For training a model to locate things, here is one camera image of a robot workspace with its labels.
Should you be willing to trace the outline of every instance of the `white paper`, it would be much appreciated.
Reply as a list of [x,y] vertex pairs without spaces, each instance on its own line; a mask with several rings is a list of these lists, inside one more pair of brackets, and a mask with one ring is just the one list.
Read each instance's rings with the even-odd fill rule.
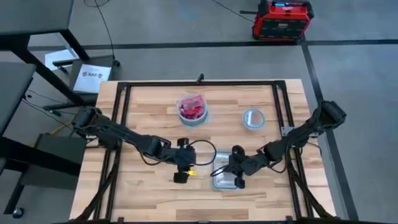
[[111,67],[81,65],[73,91],[99,93],[101,82],[108,81]]
[[76,59],[76,58],[77,57],[73,56],[69,52],[69,50],[60,50],[57,52],[45,54],[44,55],[44,64],[51,71],[55,71],[55,70],[58,70],[58,68],[52,64],[53,62],[58,62],[58,61],[62,61],[62,60],[71,60],[71,59]]

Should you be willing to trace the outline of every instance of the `wooden tabletop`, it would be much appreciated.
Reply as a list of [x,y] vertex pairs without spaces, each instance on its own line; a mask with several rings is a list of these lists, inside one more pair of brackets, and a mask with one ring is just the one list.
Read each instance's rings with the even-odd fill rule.
[[[286,80],[286,84],[295,125],[298,126],[310,116],[304,89],[301,80]],[[117,82],[103,83],[97,101],[97,107],[109,117],[116,86]],[[177,100],[188,93],[202,94],[209,105],[208,121],[197,128],[184,126],[176,114]],[[284,111],[282,93],[279,96]],[[243,126],[242,114],[249,108],[263,111],[266,116],[264,128],[248,131]],[[206,139],[219,151],[230,152],[233,145],[239,144],[248,155],[255,154],[256,149],[269,141],[280,139],[272,89],[261,85],[133,87],[127,125],[140,134],[167,138],[173,146],[181,137],[188,137],[191,141]],[[206,143],[200,142],[194,147],[198,162],[212,158],[213,150]],[[96,193],[103,155],[104,149],[86,150],[70,218],[77,217]],[[334,214],[319,149],[305,146],[302,160],[310,190],[326,210]],[[281,170],[283,166],[281,162],[275,168]],[[212,166],[195,166],[193,169],[197,175],[190,176],[187,184],[175,184],[173,173],[176,166],[147,166],[133,146],[123,144],[112,220],[124,217],[127,222],[254,221],[284,220],[287,215],[294,217],[286,172],[277,174],[265,168],[250,177],[244,176],[246,188],[243,190],[216,190],[209,176]],[[305,215],[301,192],[299,197]],[[105,195],[102,217],[107,198]]]

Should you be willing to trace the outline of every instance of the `gray floor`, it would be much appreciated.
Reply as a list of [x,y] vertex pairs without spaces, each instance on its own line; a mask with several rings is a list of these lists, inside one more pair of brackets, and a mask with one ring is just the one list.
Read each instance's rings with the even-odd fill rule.
[[[258,0],[220,0],[235,11],[256,10]],[[309,40],[398,39],[393,29],[398,19],[395,0],[311,1],[315,18],[306,36]],[[115,44],[251,40],[251,23],[210,0],[111,0],[103,6]],[[109,44],[95,8],[76,1],[70,23],[72,32],[85,45]],[[62,45],[56,35],[37,35],[31,46]],[[48,52],[33,52],[43,60]],[[90,55],[110,50],[91,50]],[[315,70],[328,100],[335,100],[348,113],[346,123],[335,131],[339,152],[361,220],[396,222],[398,178],[395,175],[395,134],[398,113],[395,90],[396,45],[310,47]],[[115,50],[123,67],[119,80],[301,78],[311,109],[316,105],[308,70],[300,47],[223,47],[189,49]],[[1,61],[18,62],[9,52]],[[65,98],[37,74],[30,87],[40,94]],[[53,103],[32,94],[31,102]],[[68,121],[69,116],[60,118]],[[39,133],[58,126],[54,120],[21,104],[6,136],[30,143]],[[345,216],[335,182],[328,148],[322,143],[323,160],[338,214]],[[18,174],[0,177],[0,210],[4,209]],[[27,209],[20,220],[0,215],[1,223],[50,223],[68,219],[72,190],[27,187],[19,205]]]

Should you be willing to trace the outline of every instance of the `red portable power station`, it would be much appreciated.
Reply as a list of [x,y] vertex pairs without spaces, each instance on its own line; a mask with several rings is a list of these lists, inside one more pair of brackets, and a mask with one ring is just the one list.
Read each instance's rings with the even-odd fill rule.
[[259,4],[253,26],[256,40],[297,41],[314,17],[308,1],[266,1]]

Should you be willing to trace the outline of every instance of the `plastic container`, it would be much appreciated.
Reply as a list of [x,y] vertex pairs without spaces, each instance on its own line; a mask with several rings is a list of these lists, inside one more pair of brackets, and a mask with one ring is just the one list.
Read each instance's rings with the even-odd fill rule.
[[266,117],[258,109],[245,111],[242,120],[245,127],[252,131],[258,130],[266,124]]
[[[228,157],[230,152],[217,152],[216,159],[213,162],[213,171],[218,168],[228,165]],[[235,175],[232,173],[222,172],[212,177],[213,187],[219,190],[236,190],[234,180]]]
[[[187,111],[190,111],[191,118],[184,114]],[[191,127],[198,126],[207,119],[208,105],[202,95],[188,94],[177,102],[177,113],[183,124]]]

